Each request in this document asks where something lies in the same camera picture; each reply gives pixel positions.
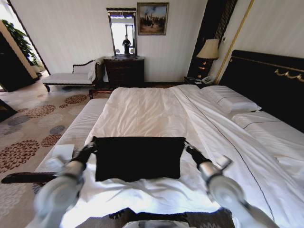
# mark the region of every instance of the lamp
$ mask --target lamp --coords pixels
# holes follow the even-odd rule
[[[217,59],[219,57],[219,39],[207,39],[197,58]]]
[[[202,62],[203,66],[199,66],[199,74],[197,78],[201,79],[203,77],[207,77],[210,71],[213,60],[218,59],[219,57],[219,39],[207,39],[203,48],[196,56],[197,58],[203,58],[204,62]]]

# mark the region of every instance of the framed painting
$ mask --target framed painting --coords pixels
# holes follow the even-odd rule
[[[138,35],[166,35],[168,2],[138,2]]]

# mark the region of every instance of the wooden bed frame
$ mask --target wooden bed frame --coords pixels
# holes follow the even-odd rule
[[[304,59],[234,50],[219,85],[304,133]]]

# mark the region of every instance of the potted plant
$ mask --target potted plant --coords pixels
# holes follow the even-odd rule
[[[38,60],[35,54],[32,52],[30,44],[24,39],[24,37],[27,37],[27,35],[16,29],[13,23],[8,22],[7,20],[2,20],[2,22],[6,26],[7,30],[9,31],[17,45],[19,46],[24,56],[27,58],[29,64],[33,66],[35,72],[38,73],[40,71],[39,68],[41,66],[38,64]]]

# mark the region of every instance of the wooden dresser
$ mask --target wooden dresser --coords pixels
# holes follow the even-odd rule
[[[143,86],[143,57],[106,57],[104,60],[111,88]]]

